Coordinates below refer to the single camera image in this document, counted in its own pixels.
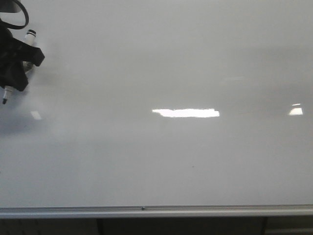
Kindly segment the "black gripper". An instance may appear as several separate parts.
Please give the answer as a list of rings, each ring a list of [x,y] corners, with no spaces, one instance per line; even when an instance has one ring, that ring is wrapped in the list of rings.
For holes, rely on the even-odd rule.
[[[13,51],[12,34],[3,21],[0,21],[0,85],[8,85],[22,92],[28,85],[23,62],[31,62],[39,67],[45,56],[38,47],[30,46],[20,40],[14,39]]]

